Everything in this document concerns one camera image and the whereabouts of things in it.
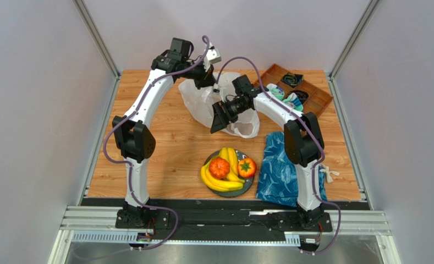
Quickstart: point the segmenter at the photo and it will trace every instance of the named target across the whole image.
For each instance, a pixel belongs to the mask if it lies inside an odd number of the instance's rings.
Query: cable
[[[191,55],[193,54],[193,51],[194,51],[194,44],[191,42],[191,51],[189,52],[188,58],[191,57]]]
[[[199,55],[197,58],[195,58],[195,59],[191,59],[191,58],[189,58],[189,60],[188,61],[190,61],[190,62],[195,62],[196,60],[198,60],[200,57],[202,57],[202,55]]]
[[[106,157],[107,160],[109,160],[110,162],[115,163],[115,164],[127,164],[127,165],[129,165],[129,172],[128,172],[128,173],[129,173],[129,174],[128,174],[128,175],[129,175],[129,176],[128,176],[129,182],[128,182],[128,183],[129,183],[130,194],[131,194],[132,198],[134,199],[134,201],[135,201],[137,204],[139,204],[140,206],[145,207],[145,208],[148,208],[148,209],[155,209],[155,210],[165,210],[165,211],[169,211],[169,212],[172,213],[172,214],[175,216],[175,218],[176,218],[175,223],[174,223],[174,227],[173,227],[173,230],[171,231],[171,233],[169,233],[169,234],[168,234],[168,235],[167,235],[163,240],[161,240],[161,241],[158,242],[157,244],[154,244],[154,245],[151,245],[151,246],[148,246],[148,247],[140,248],[140,250],[150,250],[150,249],[155,249],[155,248],[157,248],[157,247],[163,245],[163,243],[165,243],[168,239],[170,239],[170,237],[171,237],[171,236],[176,232],[176,229],[178,228],[178,214],[176,213],[175,210],[173,210],[173,209],[171,209],[171,208],[166,208],[166,207],[161,207],[161,206],[150,206],[150,205],[146,205],[146,204],[144,204],[144,203],[141,203],[141,202],[139,201],[139,199],[137,198],[137,196],[135,196],[135,194],[134,194],[134,190],[132,189],[132,177],[131,177],[131,176],[132,176],[132,168],[133,168],[132,163],[129,162],[129,161],[125,161],[125,160],[124,160],[124,161],[116,161],[116,160],[112,159],[112,158],[108,155],[108,153],[107,153],[106,145],[107,145],[107,142],[108,142],[109,138],[111,137],[111,135],[114,134],[114,132],[115,132],[118,128],[120,128],[120,126],[121,126],[122,124],[124,124],[124,123],[127,122],[131,117],[133,117],[134,115],[137,114],[138,110],[140,109],[140,107],[142,106],[142,103],[143,103],[144,100],[145,100],[145,97],[147,96],[147,94],[149,93],[149,91],[151,90],[151,88],[155,85],[155,83],[157,83],[159,80],[164,79],[164,78],[169,77],[169,76],[179,75],[179,74],[186,73],[186,72],[188,72],[188,71],[194,69],[195,67],[197,67],[197,65],[199,65],[199,64],[204,60],[204,57],[207,55],[207,52],[208,52],[208,50],[209,50],[209,48],[210,48],[210,40],[208,39],[208,37],[207,37],[206,35],[203,35],[203,36],[202,36],[202,41],[206,44],[206,48],[205,48],[205,51],[204,51],[203,55],[199,58],[199,60],[198,60],[196,63],[194,63],[193,65],[191,65],[190,67],[188,67],[188,68],[186,68],[186,69],[184,69],[184,70],[176,71],[176,72],[174,72],[174,73],[168,73],[168,74],[162,75],[162,76],[158,77],[157,79],[153,80],[153,81],[148,85],[148,87],[145,89],[144,94],[142,95],[142,97],[141,97],[140,100],[139,100],[139,103],[137,104],[137,107],[135,107],[135,110],[134,110],[130,115],[128,115],[126,118],[124,118],[123,120],[121,120],[121,121],[120,121],[116,126],[114,126],[113,129],[111,129],[111,131],[110,131],[110,132],[108,133],[108,135],[106,136],[105,141],[103,142],[103,153],[105,154],[105,157]],[[105,259],[105,258],[107,258],[107,257],[111,257],[111,256],[113,256],[113,255],[120,254],[120,253],[123,253],[123,252],[129,251],[129,250],[130,250],[130,248],[129,248],[129,249],[118,250],[118,251],[113,252],[113,253],[111,253],[111,254],[109,254],[109,255],[106,255],[106,256],[102,256],[102,257],[93,257],[93,258],[80,257],[80,256],[78,256],[78,255],[75,253],[75,251],[72,251],[72,254],[73,254],[76,258],[78,258],[78,259],[80,259],[80,260],[83,260],[83,261],[93,261],[93,260]]]
[[[321,164],[321,162],[323,162],[326,159],[326,154],[324,153],[324,150],[322,149],[321,145],[316,140],[316,138],[314,137],[313,133],[308,128],[308,126],[305,124],[305,122],[303,120],[301,120],[301,118],[297,114],[294,114],[292,112],[292,109],[288,108],[288,106],[285,105],[284,103],[282,103],[282,102],[280,102],[278,100],[272,100],[272,97],[269,95],[269,93],[266,91],[266,89],[264,89],[264,86],[262,84],[261,74],[259,74],[259,70],[257,69],[256,65],[250,59],[248,59],[246,57],[234,57],[234,58],[229,59],[227,62],[225,62],[225,64],[223,65],[222,69],[220,69],[220,72],[218,73],[218,77],[217,77],[217,82],[216,83],[218,84],[218,80],[220,79],[220,75],[222,74],[223,69],[228,65],[228,63],[230,63],[230,62],[232,62],[232,61],[234,61],[236,59],[243,59],[243,60],[249,62],[252,65],[252,67],[254,68],[254,70],[256,70],[257,79],[259,80],[259,85],[261,87],[261,91],[266,95],[266,97],[270,101],[272,101],[276,105],[280,106],[288,114],[290,114],[292,117],[296,118],[298,120],[298,122],[300,122],[300,124],[303,126],[303,128],[306,130],[306,132],[313,139],[316,147],[318,148],[319,152],[321,153],[321,158],[317,162],[315,162],[313,164],[313,166],[311,167],[311,179],[312,179],[311,186],[313,188],[313,193],[314,193],[315,197],[319,200],[319,202],[321,202],[323,204],[327,204],[327,205],[332,205],[332,206],[334,206],[337,209],[337,211],[339,212],[339,220],[338,220],[338,223],[337,223],[336,233],[334,234],[334,237],[333,237],[332,241],[329,243],[329,245],[327,245],[324,249],[322,249],[322,250],[320,250],[320,251],[318,251],[316,253],[311,252],[311,251],[303,251],[303,252],[306,253],[307,255],[310,255],[310,256],[314,256],[315,254],[324,253],[324,252],[326,252],[327,250],[329,250],[331,248],[331,246],[334,244],[335,240],[337,239],[337,235],[339,234],[339,231],[340,231],[340,215],[341,215],[340,207],[336,203],[322,200],[319,197],[319,194],[316,192],[316,181],[315,181],[315,179],[317,178],[316,175],[315,175],[316,166],[318,166],[319,164]]]
[[[233,98],[236,97],[236,96],[234,96],[234,95],[226,95],[226,96],[225,96],[225,100],[227,100],[227,101],[228,101],[228,96],[233,96]]]
[[[322,225],[320,222],[317,223],[319,225],[319,236],[317,237],[319,240],[319,244],[321,243],[321,238],[322,238]]]

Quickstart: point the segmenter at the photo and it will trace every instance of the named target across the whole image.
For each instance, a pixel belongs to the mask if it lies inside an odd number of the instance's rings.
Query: yellow banana
[[[209,187],[210,189],[215,191],[229,191],[230,189],[215,186],[209,180],[207,180],[207,176],[205,175],[205,171],[208,171],[207,168],[208,166],[202,166],[202,168],[200,168],[200,178],[202,179],[204,184],[207,185],[207,187]]]
[[[245,180],[242,180],[240,178],[238,178],[238,176],[236,176],[233,171],[230,170],[230,172],[227,175],[227,179],[230,182],[239,182],[239,183],[245,183]]]
[[[227,148],[227,151],[231,170],[235,175],[238,175],[238,155],[232,147]]]
[[[205,168],[205,177],[207,180],[220,188],[229,189],[230,191],[239,190],[243,188],[242,183],[234,182],[234,181],[226,181],[226,180],[217,180],[215,179],[211,174],[210,171],[208,171],[208,167]]]
[[[220,158],[226,160],[227,162],[230,162],[230,161],[228,160],[228,150],[227,150],[226,147],[223,147],[223,148],[220,150],[220,153],[218,153],[218,156],[219,156]]]

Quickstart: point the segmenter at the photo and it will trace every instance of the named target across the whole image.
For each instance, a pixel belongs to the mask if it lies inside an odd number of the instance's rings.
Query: divided wooden tray
[[[303,104],[303,112],[313,112],[317,117],[319,117],[324,110],[329,106],[334,97],[332,97],[328,92],[325,92],[310,82],[303,80],[303,82],[295,88],[291,88],[289,85],[281,81],[282,77],[287,73],[291,72],[280,65],[273,64],[261,75],[262,84],[267,86],[268,84],[276,84],[287,94],[292,90],[301,90],[308,93],[309,97]],[[259,81],[255,81],[254,86],[259,85]]]

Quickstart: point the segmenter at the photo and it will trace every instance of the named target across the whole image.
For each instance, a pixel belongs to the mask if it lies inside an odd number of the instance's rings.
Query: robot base
[[[122,209],[118,211],[116,218],[116,228],[138,229],[156,228],[166,229],[168,227],[169,212],[164,210],[150,210],[144,207],[134,207],[124,201]]]
[[[307,221],[307,219],[310,219],[310,216],[313,214],[316,214],[317,217],[311,218],[310,221]],[[324,232],[332,231],[332,223],[329,213],[323,212],[319,207],[316,210],[309,212],[298,207],[296,212],[278,212],[273,215],[275,215],[276,219],[279,220],[278,229],[280,231],[318,232],[320,230],[319,224],[322,226]]]

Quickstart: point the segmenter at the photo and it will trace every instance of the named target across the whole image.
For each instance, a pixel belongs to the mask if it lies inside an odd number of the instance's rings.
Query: gray plate
[[[246,154],[242,153],[241,151],[235,150],[238,156],[238,161],[242,160],[243,158],[247,158]],[[217,156],[218,153],[220,152],[220,150],[215,151],[214,153],[212,153],[204,162],[204,164],[207,164],[207,162],[213,157],[213,156]],[[215,194],[218,194],[221,197],[227,197],[227,198],[233,198],[233,197],[237,197],[240,196],[241,194],[247,192],[249,190],[249,188],[252,185],[252,182],[254,181],[254,177],[251,178],[243,178],[241,176],[238,175],[238,177],[242,180],[245,180],[246,182],[243,184],[243,188],[240,190],[236,190],[236,191],[215,191],[210,189],[211,191],[213,191]]]

